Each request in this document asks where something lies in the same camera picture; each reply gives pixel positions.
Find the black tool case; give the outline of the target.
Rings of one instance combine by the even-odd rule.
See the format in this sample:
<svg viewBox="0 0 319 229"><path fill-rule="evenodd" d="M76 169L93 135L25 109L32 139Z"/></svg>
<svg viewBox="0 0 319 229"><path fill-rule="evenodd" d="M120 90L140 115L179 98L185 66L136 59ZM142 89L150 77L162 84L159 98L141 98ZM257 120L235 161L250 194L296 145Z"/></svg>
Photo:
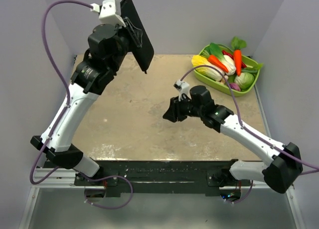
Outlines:
<svg viewBox="0 0 319 229"><path fill-rule="evenodd" d="M146 74L154 56L154 48L144 29L133 0L121 0L121 17L131 38L130 51L140 69Z"/></svg>

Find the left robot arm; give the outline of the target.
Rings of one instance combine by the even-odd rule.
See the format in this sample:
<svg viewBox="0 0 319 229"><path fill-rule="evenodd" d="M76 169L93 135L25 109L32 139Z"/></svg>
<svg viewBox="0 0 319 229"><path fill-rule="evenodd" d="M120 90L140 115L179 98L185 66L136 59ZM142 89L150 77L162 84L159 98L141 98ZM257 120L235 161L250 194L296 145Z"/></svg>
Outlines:
<svg viewBox="0 0 319 229"><path fill-rule="evenodd" d="M88 49L67 89L56 116L42 135L30 143L57 167L74 169L91 185L103 181L100 165L72 144L75 131L88 109L116 76L125 56L131 52L146 72L154 49L139 17L126 16L124 25L100 24L88 37Z"/></svg>

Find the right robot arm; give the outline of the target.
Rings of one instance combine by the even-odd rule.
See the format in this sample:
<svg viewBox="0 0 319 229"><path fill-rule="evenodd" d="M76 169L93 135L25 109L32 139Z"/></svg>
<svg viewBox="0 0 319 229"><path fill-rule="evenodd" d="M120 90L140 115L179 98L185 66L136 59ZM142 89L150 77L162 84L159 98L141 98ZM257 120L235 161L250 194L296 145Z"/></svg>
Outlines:
<svg viewBox="0 0 319 229"><path fill-rule="evenodd" d="M206 127L236 140L260 158L259 162L234 162L222 173L226 185L253 180L283 194L302 173L300 150L294 143L284 145L250 127L229 108L215 104L205 86L191 88L184 81L176 81L174 87L179 95L170 99L163 119L177 122L198 117Z"/></svg>

